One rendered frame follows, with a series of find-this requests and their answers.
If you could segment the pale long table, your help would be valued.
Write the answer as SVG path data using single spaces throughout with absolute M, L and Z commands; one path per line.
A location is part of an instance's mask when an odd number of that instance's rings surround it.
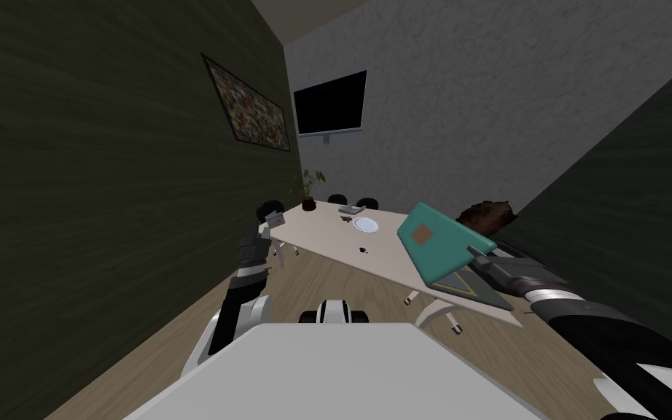
M 408 253 L 397 235 L 397 229 L 406 216 L 389 211 L 366 209 L 361 216 L 379 224 L 376 233 L 363 233 L 340 218 L 338 206 L 317 202 L 313 211 L 296 206 L 284 213 L 285 223 L 270 230 L 270 237 L 331 260 L 346 264 L 374 276 L 384 278 L 413 294 L 434 298 L 421 312 L 415 326 L 425 327 L 429 322 L 458 308 L 520 327 L 521 323 L 507 309 L 473 301 L 467 297 L 449 295 L 426 286 L 413 266 Z M 369 253 L 359 251 L 366 248 Z

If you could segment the black wall television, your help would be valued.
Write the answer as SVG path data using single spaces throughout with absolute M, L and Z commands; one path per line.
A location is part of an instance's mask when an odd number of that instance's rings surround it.
M 297 140 L 328 144 L 362 133 L 367 75 L 365 69 L 294 91 Z

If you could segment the framed colourful wall picture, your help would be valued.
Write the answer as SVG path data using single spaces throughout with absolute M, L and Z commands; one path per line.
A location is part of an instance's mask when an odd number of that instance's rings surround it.
M 234 139 L 290 152 L 283 109 L 211 57 L 203 53 L 201 58 Z

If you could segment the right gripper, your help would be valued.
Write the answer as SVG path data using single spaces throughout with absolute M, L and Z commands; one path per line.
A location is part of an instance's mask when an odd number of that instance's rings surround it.
M 541 277 L 544 266 L 534 259 L 497 257 L 494 250 L 484 252 L 471 245 L 466 250 L 472 256 L 471 269 L 498 292 L 526 295 L 548 289 L 548 283 Z

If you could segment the teal book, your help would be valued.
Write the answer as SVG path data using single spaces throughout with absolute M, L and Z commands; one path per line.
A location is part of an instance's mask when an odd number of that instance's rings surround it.
M 397 229 L 397 235 L 425 284 L 433 284 L 472 261 L 468 245 L 484 252 L 497 244 L 423 202 Z

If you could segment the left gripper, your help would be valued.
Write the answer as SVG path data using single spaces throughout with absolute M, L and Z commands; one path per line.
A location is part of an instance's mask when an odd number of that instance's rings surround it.
M 279 211 L 272 211 L 265 217 L 265 221 L 270 229 L 279 227 L 286 222 L 284 214 Z M 264 237 L 259 229 L 250 229 L 239 245 L 238 270 L 253 271 L 255 267 L 260 266 L 265 268 L 270 245 L 271 240 Z

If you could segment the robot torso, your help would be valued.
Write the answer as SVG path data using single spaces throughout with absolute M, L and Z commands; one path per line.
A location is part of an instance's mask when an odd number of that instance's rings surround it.
M 341 300 L 270 323 L 270 303 L 244 304 L 215 354 L 211 319 L 180 379 L 124 420 L 548 420 L 415 325 L 346 319 Z

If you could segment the potted green plant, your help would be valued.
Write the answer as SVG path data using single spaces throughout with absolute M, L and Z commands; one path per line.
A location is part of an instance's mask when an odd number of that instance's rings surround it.
M 321 171 L 315 170 L 311 173 L 305 169 L 301 175 L 295 174 L 292 177 L 292 187 L 289 193 L 296 194 L 302 198 L 301 208 L 303 211 L 313 211 L 316 209 L 316 202 L 312 198 L 311 190 L 318 183 L 325 183 L 326 178 Z

